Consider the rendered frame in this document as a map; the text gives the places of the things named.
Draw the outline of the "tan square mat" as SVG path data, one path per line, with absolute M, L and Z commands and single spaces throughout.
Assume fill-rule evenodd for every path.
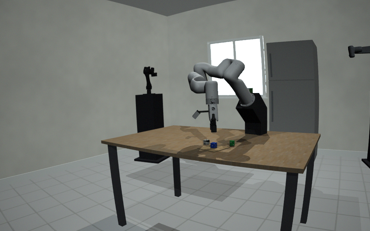
M 217 151 L 221 151 L 221 150 L 224 150 L 224 149 L 227 149 L 227 148 L 230 148 L 230 147 L 217 145 L 217 148 L 211 148 L 210 145 L 209 145 L 209 146 L 204 146 L 204 147 L 200 147 L 200 148 L 197 148 L 197 149 L 210 151 L 210 152 L 217 152 Z

